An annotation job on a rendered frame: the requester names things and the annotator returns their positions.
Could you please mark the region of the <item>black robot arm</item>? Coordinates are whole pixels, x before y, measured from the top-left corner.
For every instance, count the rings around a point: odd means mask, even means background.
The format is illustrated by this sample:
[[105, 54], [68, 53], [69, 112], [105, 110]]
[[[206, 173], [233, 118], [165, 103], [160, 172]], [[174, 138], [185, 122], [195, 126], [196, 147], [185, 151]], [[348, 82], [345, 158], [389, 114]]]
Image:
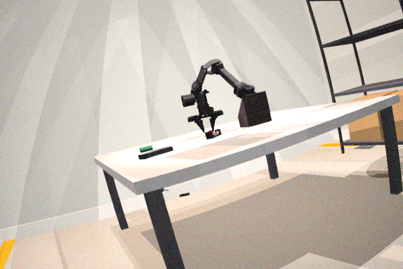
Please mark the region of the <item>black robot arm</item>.
[[[211, 70], [208, 71], [207, 68], [209, 67], [211, 67]], [[201, 66], [197, 79], [192, 84], [191, 94], [181, 96], [183, 107], [194, 105], [196, 101], [197, 104], [207, 102], [206, 93], [209, 93], [209, 91], [206, 89], [202, 91], [202, 84], [204, 83], [206, 74], [219, 74], [234, 88], [234, 94], [241, 99], [242, 96], [256, 93], [254, 91], [255, 86], [238, 81], [236, 77], [225, 69], [221, 60], [214, 59]]]

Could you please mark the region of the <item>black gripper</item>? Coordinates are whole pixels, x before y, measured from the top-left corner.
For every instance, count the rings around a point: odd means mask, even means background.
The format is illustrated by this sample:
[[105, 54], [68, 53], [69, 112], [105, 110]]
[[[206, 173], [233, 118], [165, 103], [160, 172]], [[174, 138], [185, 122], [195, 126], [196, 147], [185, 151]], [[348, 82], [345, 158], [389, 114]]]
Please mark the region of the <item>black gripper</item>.
[[217, 110], [217, 111], [214, 111], [213, 113], [210, 113], [208, 102], [197, 104], [197, 108], [199, 110], [199, 114], [198, 114], [199, 116], [195, 115], [195, 116], [188, 117], [187, 118], [188, 122], [194, 121], [194, 123], [196, 123], [199, 126], [199, 128], [203, 131], [203, 133], [205, 133], [203, 120], [201, 120], [201, 119], [206, 118], [206, 117], [211, 117], [209, 120], [211, 123], [212, 131], [214, 131], [216, 118], [218, 118], [218, 116], [223, 115], [223, 111]]

